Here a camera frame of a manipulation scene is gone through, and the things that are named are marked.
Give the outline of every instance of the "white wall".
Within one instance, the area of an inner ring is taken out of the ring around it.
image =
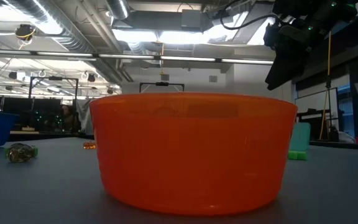
[[[127,68],[127,72],[134,79],[134,83],[124,83],[122,85],[122,94],[139,93],[140,82],[160,82],[159,68],[149,68],[143,70],[141,68]],[[185,91],[198,91],[198,92],[213,92],[222,93],[226,92],[226,74],[222,74],[219,69],[198,69],[192,68],[190,71],[183,68],[164,68],[163,72],[170,75],[169,83],[183,83],[185,84]],[[209,76],[216,75],[218,82],[210,83]],[[173,86],[154,86],[150,85],[144,92],[176,92]]]
[[[293,103],[294,86],[291,81],[274,89],[268,90],[265,79],[270,65],[233,65],[234,89],[237,94],[264,96]]]
[[[350,83],[349,75],[344,75],[342,77],[331,80],[331,88],[348,85],[349,83]],[[306,88],[304,90],[298,91],[298,97],[310,95],[324,90],[327,90],[326,83],[320,83],[319,85],[315,85]]]
[[[242,95],[265,96],[293,103],[295,87],[291,82],[275,90],[268,90],[265,79],[269,73],[268,65],[233,65],[226,74],[219,69],[191,69],[164,68],[163,72],[170,75],[170,83],[185,84],[185,91],[212,92],[212,93],[236,93]],[[139,92],[140,82],[160,82],[160,69],[127,68],[128,73],[134,79],[134,83],[122,84],[122,94],[134,94]],[[218,76],[217,83],[210,83],[209,76]],[[150,85],[144,92],[176,92],[173,86]]]

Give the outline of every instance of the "small orange object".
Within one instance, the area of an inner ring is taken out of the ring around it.
[[[84,149],[96,149],[95,142],[84,142]]]
[[[90,105],[102,183],[122,202],[165,213],[230,214],[270,203],[281,188],[294,104],[143,93]]]

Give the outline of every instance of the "ceiling light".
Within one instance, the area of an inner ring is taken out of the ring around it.
[[[29,97],[28,94],[23,93],[0,93],[0,96],[19,96],[19,97]],[[46,94],[31,94],[33,97],[39,97],[39,98],[61,98],[66,100],[72,100],[75,97],[74,96],[66,96],[66,95],[46,95]],[[87,96],[77,96],[77,99],[79,100],[85,100]],[[88,96],[88,98],[100,98],[103,96]]]
[[[214,62],[215,58],[198,58],[198,57],[176,57],[176,56],[161,56],[162,60],[181,60],[181,61],[196,61],[196,62]]]
[[[31,53],[25,50],[0,50],[0,54],[30,55]]]
[[[72,92],[69,92],[69,91],[66,91],[66,90],[60,90],[60,91],[62,91],[62,92],[64,92],[64,93],[67,93],[67,94],[70,94],[71,96],[75,96],[75,94],[72,93]]]
[[[84,53],[38,52],[38,54],[45,55],[45,56],[92,57],[92,54],[84,54]]]
[[[244,64],[254,64],[254,65],[273,65],[272,61],[247,60],[247,59],[222,59],[222,63],[244,63]]]
[[[157,36],[153,31],[117,30],[113,29],[117,40],[125,42],[155,42]]]
[[[67,60],[94,62],[96,58],[67,58]]]
[[[48,87],[47,90],[51,91],[51,92],[54,92],[54,93],[60,93],[60,89],[58,89],[56,87]]]
[[[121,58],[121,59],[154,59],[151,55],[110,55],[110,54],[99,54],[101,58]]]
[[[200,32],[164,31],[160,40],[164,44],[201,44],[203,34]]]
[[[44,81],[40,81],[40,83],[43,84],[43,85],[49,86],[49,83],[46,83]]]
[[[266,21],[258,28],[258,30],[254,33],[251,39],[248,41],[247,45],[264,45],[264,35],[266,33],[266,27],[268,24],[274,24],[274,18],[267,18]]]

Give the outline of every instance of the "metal frame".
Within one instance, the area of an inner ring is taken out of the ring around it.
[[[331,94],[330,94],[330,91],[331,91],[331,90],[335,90],[335,91],[336,91],[336,96],[338,96],[338,88],[337,88],[337,87],[335,87],[335,88],[330,88],[329,91],[328,91],[329,119],[326,119],[326,120],[329,120],[329,126],[330,126],[330,127],[333,125],[332,120],[334,120],[334,119],[339,119],[339,103],[338,103],[338,98],[336,98],[336,107],[337,107],[336,109],[337,109],[337,113],[338,113],[338,114],[337,114],[337,118],[333,118],[333,115],[331,114],[331,110],[332,110],[332,108],[331,108]],[[307,96],[316,95],[316,94],[318,94],[318,93],[324,93],[325,91],[327,91],[327,90],[318,91],[318,92],[316,92],[316,93],[312,93],[312,94],[309,94],[309,95],[306,95],[306,96],[298,97],[298,98],[295,99],[294,104],[296,105],[296,100],[298,100],[298,99],[302,99],[302,98],[307,97]]]
[[[182,83],[164,83],[164,82],[144,83],[144,82],[141,82],[141,83],[139,83],[139,93],[142,93],[142,85],[156,85],[156,86],[178,85],[183,88],[182,91],[185,91],[185,84],[182,84]]]
[[[34,79],[38,79],[38,82],[35,83],[35,85],[33,86],[32,81]],[[74,114],[73,114],[73,127],[71,128],[71,133],[74,133],[74,124],[75,124],[75,120],[76,120],[76,112],[77,112],[77,93],[78,93],[78,79],[77,78],[63,78],[63,77],[30,77],[30,87],[29,87],[29,99],[31,99],[31,92],[32,89],[34,87],[36,87],[38,85],[39,82],[41,82],[44,79],[48,79],[48,80],[53,80],[53,81],[62,81],[62,80],[74,80],[75,81],[75,95],[74,95],[74,100],[73,100],[73,109],[74,109]]]

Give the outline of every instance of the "ceiling duct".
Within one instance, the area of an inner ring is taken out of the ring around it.
[[[48,0],[3,0],[8,6],[26,15],[29,20],[46,34],[62,35],[53,40],[71,52],[95,52],[95,48],[72,24],[71,20],[53,1]],[[96,68],[109,82],[121,82],[122,78],[101,59],[86,62]]]
[[[106,0],[110,15],[118,20],[126,19],[131,9],[126,0]]]
[[[134,54],[146,54],[146,48],[142,42],[128,42],[128,47]]]

